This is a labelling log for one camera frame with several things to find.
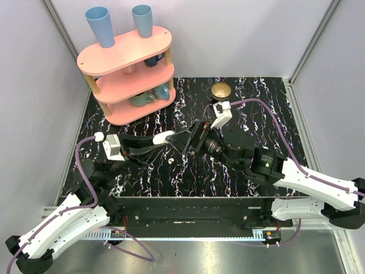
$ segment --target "dark blue mug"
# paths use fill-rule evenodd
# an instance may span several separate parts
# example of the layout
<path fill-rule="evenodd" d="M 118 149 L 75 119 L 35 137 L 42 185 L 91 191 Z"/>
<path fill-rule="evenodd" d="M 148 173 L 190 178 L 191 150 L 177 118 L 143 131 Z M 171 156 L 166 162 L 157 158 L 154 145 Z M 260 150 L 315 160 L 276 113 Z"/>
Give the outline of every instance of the dark blue mug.
<path fill-rule="evenodd" d="M 157 65 L 158 61 L 161 60 L 163 57 L 165 56 L 164 53 L 162 53 L 162 56 L 159 57 L 158 55 L 148 58 L 146 60 L 144 60 L 144 63 L 146 64 L 146 66 L 148 67 L 154 67 L 155 65 Z"/>

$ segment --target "blue cup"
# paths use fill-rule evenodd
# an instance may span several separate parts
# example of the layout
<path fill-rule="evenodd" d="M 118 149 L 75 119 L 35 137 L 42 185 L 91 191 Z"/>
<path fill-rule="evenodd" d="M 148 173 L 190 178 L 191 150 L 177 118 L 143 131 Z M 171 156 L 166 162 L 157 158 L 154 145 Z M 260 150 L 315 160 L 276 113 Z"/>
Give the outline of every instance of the blue cup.
<path fill-rule="evenodd" d="M 115 44 L 112 22 L 106 7 L 92 7 L 85 13 L 87 22 L 101 47 L 112 47 Z"/>
<path fill-rule="evenodd" d="M 148 67 L 154 67 L 155 65 L 157 65 L 158 61 L 161 60 L 164 57 L 164 53 L 162 53 L 162 56 L 159 57 L 158 55 L 148 58 L 146 60 L 144 60 L 144 63 L 146 64 L 146 66 Z"/>
<path fill-rule="evenodd" d="M 145 91 L 144 93 L 130 97 L 129 101 L 130 103 L 135 107 L 143 107 L 147 103 L 152 103 L 155 100 L 155 97 L 153 94 L 149 94 L 148 91 Z"/>
<path fill-rule="evenodd" d="M 152 91 L 153 91 L 154 96 L 158 100 L 170 99 L 170 92 L 169 92 L 169 88 L 168 88 L 167 84 L 162 84 L 162 85 L 159 85 L 158 87 L 154 87 L 152 89 Z"/>
<path fill-rule="evenodd" d="M 142 38 L 151 37 L 153 29 L 151 7 L 147 5 L 135 6 L 132 9 L 132 15 L 139 36 Z"/>

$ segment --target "pink shelf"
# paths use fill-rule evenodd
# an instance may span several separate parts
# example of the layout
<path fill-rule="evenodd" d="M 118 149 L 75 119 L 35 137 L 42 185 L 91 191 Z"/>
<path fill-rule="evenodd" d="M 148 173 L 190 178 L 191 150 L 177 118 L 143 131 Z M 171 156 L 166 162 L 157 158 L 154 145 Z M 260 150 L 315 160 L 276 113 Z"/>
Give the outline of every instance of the pink shelf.
<path fill-rule="evenodd" d="M 105 104 L 119 103 L 153 87 L 166 83 L 172 78 L 173 64 L 166 66 L 165 59 L 156 66 L 148 67 L 144 62 L 136 64 L 137 70 L 125 74 L 121 70 L 102 76 L 96 81 L 100 93 L 95 98 Z"/>
<path fill-rule="evenodd" d="M 110 104 L 108 107 L 112 115 L 106 118 L 111 124 L 123 126 L 170 105 L 175 100 L 175 97 L 176 91 L 173 89 L 170 90 L 169 100 L 155 100 L 153 103 L 148 103 L 143 107 L 134 107 L 129 100 L 124 100 L 117 104 Z"/>
<path fill-rule="evenodd" d="M 171 33 L 164 27 L 153 27 L 152 36 L 141 38 L 136 30 L 115 37 L 115 45 L 100 47 L 99 43 L 84 49 L 78 56 L 80 70 L 101 76 L 165 52 L 171 45 Z"/>

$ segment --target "shelf tier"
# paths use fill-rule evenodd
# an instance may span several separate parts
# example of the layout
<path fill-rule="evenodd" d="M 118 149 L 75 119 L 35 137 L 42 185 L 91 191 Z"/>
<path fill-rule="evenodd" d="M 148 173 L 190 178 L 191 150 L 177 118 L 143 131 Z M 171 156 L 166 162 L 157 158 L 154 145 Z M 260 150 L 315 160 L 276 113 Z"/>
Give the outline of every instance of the shelf tier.
<path fill-rule="evenodd" d="M 148 103 L 143 107 L 135 107 L 130 103 L 129 100 L 124 100 L 117 104 L 110 104 L 108 107 L 111 110 L 112 115 L 106 117 L 106 119 L 111 124 L 123 126 L 157 110 L 160 110 L 161 108 L 167 107 L 175 100 L 175 97 L 176 91 L 173 89 L 170 90 L 169 100 L 155 100 L 154 102 Z"/>
<path fill-rule="evenodd" d="M 136 64 L 136 71 L 125 74 L 122 70 L 100 77 L 96 84 L 100 93 L 95 98 L 105 104 L 119 103 L 129 97 L 150 90 L 172 78 L 173 64 L 166 66 L 165 59 L 160 60 L 154 67 L 148 67 L 144 62 Z"/>
<path fill-rule="evenodd" d="M 116 36 L 112 47 L 88 46 L 79 54 L 77 64 L 87 75 L 102 76 L 165 52 L 171 41 L 171 33 L 164 27 L 154 26 L 149 38 L 141 38 L 134 30 Z"/>

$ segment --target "marble tabletop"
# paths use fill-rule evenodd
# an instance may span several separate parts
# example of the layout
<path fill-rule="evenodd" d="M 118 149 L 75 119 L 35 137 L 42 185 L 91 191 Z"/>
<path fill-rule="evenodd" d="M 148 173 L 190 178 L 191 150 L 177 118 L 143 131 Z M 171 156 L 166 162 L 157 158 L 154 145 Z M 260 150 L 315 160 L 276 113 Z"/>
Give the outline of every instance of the marble tabletop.
<path fill-rule="evenodd" d="M 176 99 L 170 106 L 125 126 L 109 124 L 93 96 L 80 130 L 79 140 L 97 131 L 104 134 L 128 133 L 137 136 L 155 135 L 166 130 L 181 131 L 195 119 L 214 120 L 210 87 L 217 82 L 227 83 L 231 102 L 260 98 L 269 105 L 279 119 L 282 131 L 299 162 L 306 158 L 295 125 L 290 103 L 281 78 L 175 78 Z M 232 109 L 233 118 L 226 127 L 241 128 L 256 138 L 258 147 L 265 147 L 288 155 L 269 114 L 257 103 L 247 103 Z M 91 142 L 81 149 L 81 157 L 104 159 L 100 143 Z M 72 158 L 62 195 L 75 185 L 75 158 Z M 130 164 L 116 178 L 112 193 L 115 196 L 290 196 L 300 195 L 291 189 L 259 186 L 242 179 L 242 172 L 230 171 L 209 156 L 194 158 L 180 155 L 167 146 L 161 157 L 148 168 Z"/>

